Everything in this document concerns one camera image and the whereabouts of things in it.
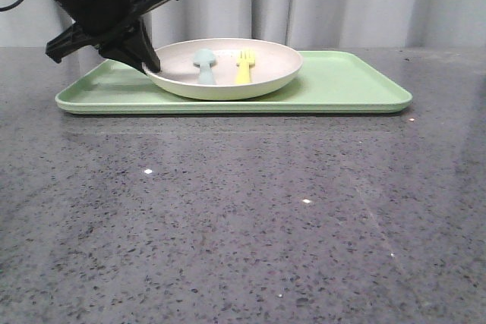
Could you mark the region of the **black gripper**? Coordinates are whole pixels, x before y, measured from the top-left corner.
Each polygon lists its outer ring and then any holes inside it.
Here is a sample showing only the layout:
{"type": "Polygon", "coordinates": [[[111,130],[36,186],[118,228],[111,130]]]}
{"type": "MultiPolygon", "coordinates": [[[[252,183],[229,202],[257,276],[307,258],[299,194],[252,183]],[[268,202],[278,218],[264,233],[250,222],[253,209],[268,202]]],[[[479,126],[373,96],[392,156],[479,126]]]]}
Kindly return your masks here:
{"type": "Polygon", "coordinates": [[[85,46],[141,73],[161,71],[143,15],[171,0],[54,0],[74,23],[46,45],[55,62],[85,46]]]}

